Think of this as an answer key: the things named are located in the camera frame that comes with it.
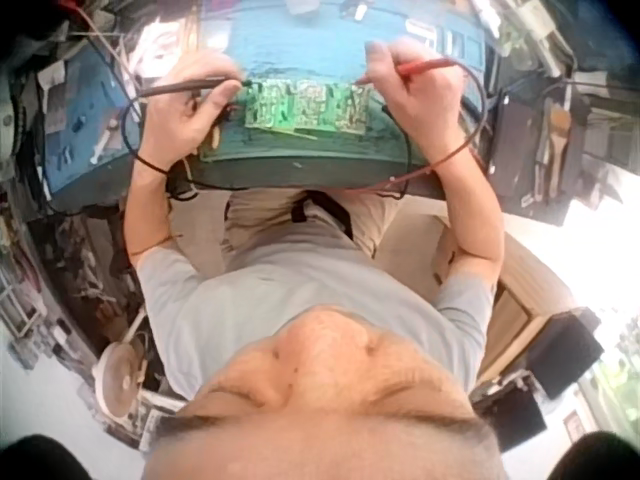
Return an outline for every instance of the wrist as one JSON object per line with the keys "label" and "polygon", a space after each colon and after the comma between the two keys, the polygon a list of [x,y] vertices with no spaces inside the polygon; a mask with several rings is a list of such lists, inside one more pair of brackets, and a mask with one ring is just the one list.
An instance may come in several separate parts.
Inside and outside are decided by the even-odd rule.
{"label": "wrist", "polygon": [[131,175],[131,185],[138,186],[162,186],[167,183],[167,176],[156,172],[138,161],[134,162],[133,173]]}
{"label": "wrist", "polygon": [[433,165],[459,149],[464,141],[464,132],[456,127],[440,136],[437,141],[418,142],[418,146],[428,162]]}

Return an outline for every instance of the gray t-shirt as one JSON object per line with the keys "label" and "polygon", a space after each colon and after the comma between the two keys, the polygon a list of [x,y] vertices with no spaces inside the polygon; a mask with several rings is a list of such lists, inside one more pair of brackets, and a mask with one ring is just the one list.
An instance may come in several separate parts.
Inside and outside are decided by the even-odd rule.
{"label": "gray t-shirt", "polygon": [[290,225],[258,242],[214,279],[172,249],[155,248],[138,265],[176,392],[193,398],[240,348],[317,305],[341,307],[412,340],[467,391],[473,388],[493,307],[493,293],[479,277],[450,277],[432,306],[323,223]]}

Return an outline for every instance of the forehead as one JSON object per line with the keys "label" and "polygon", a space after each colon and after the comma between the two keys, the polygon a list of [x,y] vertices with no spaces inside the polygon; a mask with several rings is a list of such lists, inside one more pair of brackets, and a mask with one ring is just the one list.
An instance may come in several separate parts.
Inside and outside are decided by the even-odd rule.
{"label": "forehead", "polygon": [[454,443],[394,419],[254,415],[161,442],[145,479],[415,478]]}

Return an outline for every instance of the red probe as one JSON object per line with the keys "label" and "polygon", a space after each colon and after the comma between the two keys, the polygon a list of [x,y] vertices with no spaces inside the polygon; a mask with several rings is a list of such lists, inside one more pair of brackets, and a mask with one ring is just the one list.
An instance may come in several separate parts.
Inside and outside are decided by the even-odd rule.
{"label": "red probe", "polygon": [[[408,173],[406,175],[401,175],[399,177],[392,177],[387,181],[377,183],[376,185],[372,185],[370,187],[355,188],[355,189],[350,189],[349,191],[356,192],[356,193],[370,193],[372,191],[375,192],[380,190],[384,191],[392,185],[407,182],[409,180],[412,180],[422,175],[430,175],[443,163],[448,162],[449,160],[457,156],[459,153],[464,151],[466,148],[468,148],[473,142],[473,140],[475,140],[475,138],[478,137],[478,135],[480,135],[480,132],[482,131],[482,128],[484,127],[484,124],[487,121],[487,116],[489,113],[487,108],[487,94],[485,93],[484,86],[482,85],[482,83],[480,82],[476,74],[464,63],[461,63],[452,58],[442,57],[442,58],[435,58],[433,60],[418,60],[415,62],[398,65],[396,66],[396,71],[405,80],[409,80],[412,76],[420,75],[422,73],[428,72],[429,70],[435,70],[438,68],[449,68],[449,67],[460,67],[462,70],[465,71],[465,73],[469,76],[469,78],[473,80],[473,83],[475,83],[476,87],[478,88],[478,93],[480,94],[480,102],[481,102],[480,111],[482,113],[476,129],[466,138],[466,140],[462,143],[462,145],[460,145],[449,155],[438,160],[437,162],[431,163],[430,165],[426,165],[416,170],[415,172]],[[367,75],[363,76],[362,78],[358,79],[355,82],[356,85],[367,85],[370,83],[372,83],[371,79]],[[478,165],[482,165],[482,161],[480,160],[478,154],[474,152],[473,149],[469,149],[469,150],[471,152],[471,155],[475,158],[476,162],[478,162]]]}
{"label": "red probe", "polygon": [[[438,68],[456,67],[459,63],[450,58],[434,58],[433,60],[416,60],[415,62],[403,63],[396,66],[396,72],[398,75],[406,80],[409,80],[414,75],[420,75],[428,72],[429,70],[435,70]],[[356,85],[368,85],[371,83],[371,79],[368,75],[359,78],[355,81]]]}

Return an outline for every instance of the short sleeve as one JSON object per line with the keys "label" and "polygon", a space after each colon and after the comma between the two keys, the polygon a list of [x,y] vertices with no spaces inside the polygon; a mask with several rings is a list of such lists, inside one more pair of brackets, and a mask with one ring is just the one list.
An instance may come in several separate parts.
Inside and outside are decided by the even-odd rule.
{"label": "short sleeve", "polygon": [[493,311],[495,292],[479,276],[469,273],[452,275],[440,288],[433,306],[457,330],[456,363],[467,390],[473,388],[487,343],[487,328]]}
{"label": "short sleeve", "polygon": [[166,364],[180,312],[205,279],[182,253],[163,247],[149,250],[137,273],[153,337]]}

